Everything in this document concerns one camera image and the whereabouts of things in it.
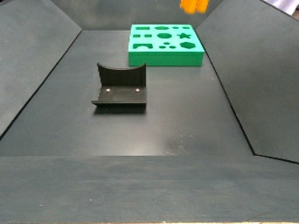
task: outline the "green foam block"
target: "green foam block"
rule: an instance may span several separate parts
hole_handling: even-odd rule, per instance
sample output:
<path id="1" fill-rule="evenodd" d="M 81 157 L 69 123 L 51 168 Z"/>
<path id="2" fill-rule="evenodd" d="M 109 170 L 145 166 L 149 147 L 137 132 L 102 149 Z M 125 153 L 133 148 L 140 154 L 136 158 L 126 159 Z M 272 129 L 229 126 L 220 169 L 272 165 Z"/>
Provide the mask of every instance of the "green foam block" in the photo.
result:
<path id="1" fill-rule="evenodd" d="M 130 67 L 198 67 L 202 46 L 189 24 L 133 24 L 127 42 Z"/>

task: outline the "black bracket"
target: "black bracket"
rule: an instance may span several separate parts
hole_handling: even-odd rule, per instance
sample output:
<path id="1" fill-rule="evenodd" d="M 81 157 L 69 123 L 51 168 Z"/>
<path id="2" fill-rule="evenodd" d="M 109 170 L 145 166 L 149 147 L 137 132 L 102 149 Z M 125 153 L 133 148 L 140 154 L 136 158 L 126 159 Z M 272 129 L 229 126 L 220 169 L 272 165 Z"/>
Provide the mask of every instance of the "black bracket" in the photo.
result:
<path id="1" fill-rule="evenodd" d="M 97 64 L 97 72 L 101 89 L 94 105 L 145 105 L 145 64 L 131 69 Z"/>

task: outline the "circular hole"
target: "circular hole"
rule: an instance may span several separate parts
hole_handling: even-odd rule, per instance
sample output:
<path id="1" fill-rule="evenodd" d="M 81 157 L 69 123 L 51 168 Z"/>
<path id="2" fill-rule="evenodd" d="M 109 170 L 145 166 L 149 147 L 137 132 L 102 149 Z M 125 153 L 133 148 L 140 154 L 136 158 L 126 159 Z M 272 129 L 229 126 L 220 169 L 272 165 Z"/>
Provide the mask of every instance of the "circular hole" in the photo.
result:
<path id="1" fill-rule="evenodd" d="M 169 33 L 158 33 L 157 34 L 157 37 L 160 39 L 169 39 L 172 37 L 172 34 L 169 34 Z"/>

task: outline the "black floor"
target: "black floor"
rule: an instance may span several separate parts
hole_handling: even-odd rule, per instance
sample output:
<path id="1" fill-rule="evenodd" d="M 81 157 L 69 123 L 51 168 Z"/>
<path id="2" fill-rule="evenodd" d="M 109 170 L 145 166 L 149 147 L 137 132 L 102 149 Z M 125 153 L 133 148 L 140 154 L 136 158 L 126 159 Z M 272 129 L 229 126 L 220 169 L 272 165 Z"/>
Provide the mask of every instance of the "black floor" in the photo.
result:
<path id="1" fill-rule="evenodd" d="M 144 113 L 95 112 L 126 39 L 79 34 L 7 130 L 0 222 L 299 221 L 299 166 L 252 156 L 208 58 L 148 67 Z"/>

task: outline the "orange object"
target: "orange object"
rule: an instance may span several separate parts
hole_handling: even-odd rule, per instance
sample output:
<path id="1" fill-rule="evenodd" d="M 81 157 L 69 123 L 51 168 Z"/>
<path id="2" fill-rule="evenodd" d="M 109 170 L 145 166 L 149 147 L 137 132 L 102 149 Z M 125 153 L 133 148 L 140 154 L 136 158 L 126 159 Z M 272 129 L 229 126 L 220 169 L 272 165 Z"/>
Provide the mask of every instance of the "orange object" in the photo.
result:
<path id="1" fill-rule="evenodd" d="M 198 13 L 205 13 L 209 5 L 209 0 L 198 0 L 196 5 L 196 11 Z"/>
<path id="2" fill-rule="evenodd" d="M 208 9 L 209 0 L 181 0 L 180 7 L 185 13 L 193 14 L 194 11 L 204 13 Z"/>

